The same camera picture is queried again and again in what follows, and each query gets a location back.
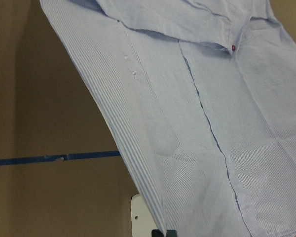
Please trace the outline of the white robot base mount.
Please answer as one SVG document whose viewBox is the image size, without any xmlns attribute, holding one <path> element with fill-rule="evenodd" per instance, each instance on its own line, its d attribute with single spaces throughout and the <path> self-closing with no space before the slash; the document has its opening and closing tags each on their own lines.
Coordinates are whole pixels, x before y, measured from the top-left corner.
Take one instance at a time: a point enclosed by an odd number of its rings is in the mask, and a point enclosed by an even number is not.
<svg viewBox="0 0 296 237">
<path fill-rule="evenodd" d="M 131 228 L 133 237 L 163 237 L 140 194 L 131 198 Z"/>
</svg>

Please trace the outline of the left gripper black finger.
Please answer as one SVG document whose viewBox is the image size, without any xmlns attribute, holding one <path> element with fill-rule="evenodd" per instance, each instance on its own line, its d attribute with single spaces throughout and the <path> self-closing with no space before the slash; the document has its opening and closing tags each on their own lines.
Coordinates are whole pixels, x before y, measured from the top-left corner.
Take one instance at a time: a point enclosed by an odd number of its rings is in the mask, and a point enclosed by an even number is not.
<svg viewBox="0 0 296 237">
<path fill-rule="evenodd" d="M 162 231 L 158 229 L 154 229 L 151 231 L 152 237 L 177 237 L 177 231 L 176 230 L 167 230 L 166 233 L 163 233 Z"/>
</svg>

